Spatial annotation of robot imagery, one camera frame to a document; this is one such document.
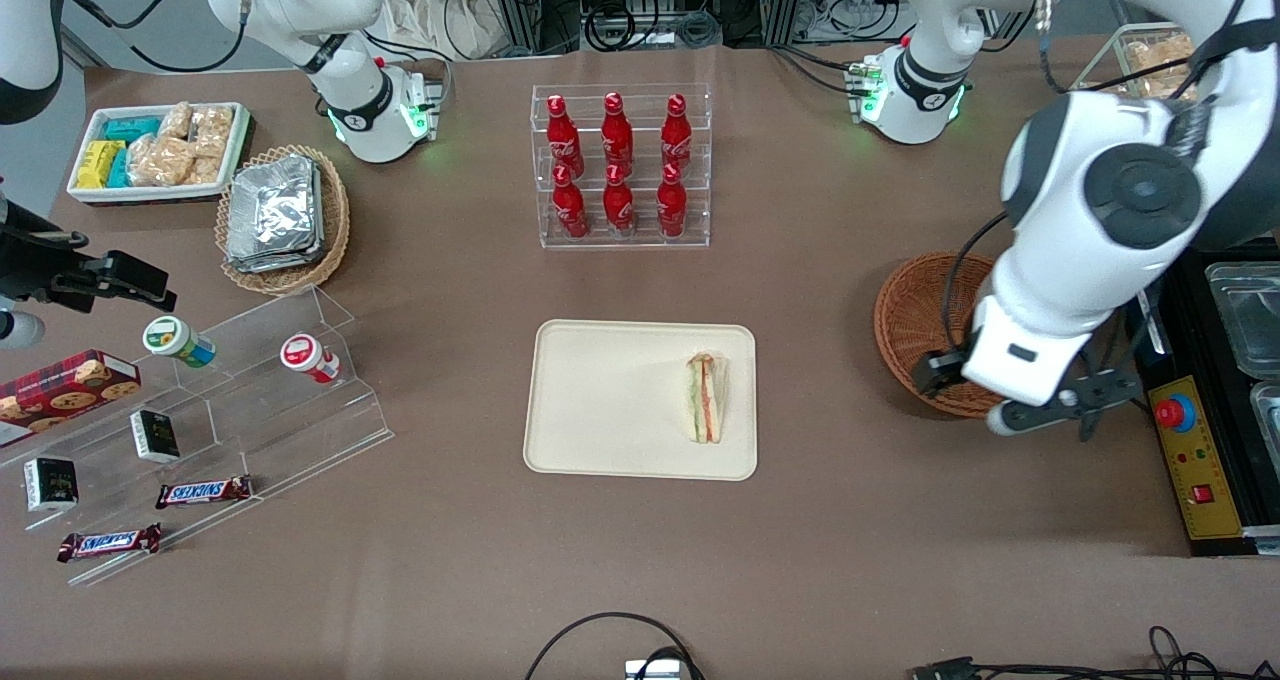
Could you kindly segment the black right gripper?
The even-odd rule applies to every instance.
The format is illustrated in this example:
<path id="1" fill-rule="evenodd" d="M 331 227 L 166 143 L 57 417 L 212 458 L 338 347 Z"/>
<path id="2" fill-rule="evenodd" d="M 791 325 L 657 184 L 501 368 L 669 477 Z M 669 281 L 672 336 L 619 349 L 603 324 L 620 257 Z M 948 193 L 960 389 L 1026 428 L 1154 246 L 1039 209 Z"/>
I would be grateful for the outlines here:
<path id="1" fill-rule="evenodd" d="M 92 293 L 56 288 L 58 279 L 67 277 L 77 289 L 97 287 L 99 297 L 132 300 L 163 314 L 174 312 L 178 297 L 168 288 L 169 273 L 118 250 L 101 259 L 76 252 L 87 245 L 88 237 L 83 233 L 64 232 L 3 193 L 3 298 L 91 311 L 95 306 Z M 86 264 L 95 264 L 95 274 L 84 270 Z"/>

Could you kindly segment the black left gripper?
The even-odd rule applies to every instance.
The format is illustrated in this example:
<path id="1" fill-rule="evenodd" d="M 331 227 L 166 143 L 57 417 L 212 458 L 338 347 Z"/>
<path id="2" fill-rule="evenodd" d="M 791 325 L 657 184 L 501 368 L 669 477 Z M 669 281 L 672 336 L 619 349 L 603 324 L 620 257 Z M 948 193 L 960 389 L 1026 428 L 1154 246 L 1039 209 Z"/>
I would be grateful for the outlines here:
<path id="1" fill-rule="evenodd" d="M 925 398 L 936 398 L 948 388 L 965 384 L 966 361 L 966 352 L 925 352 L 911 368 L 915 391 Z"/>

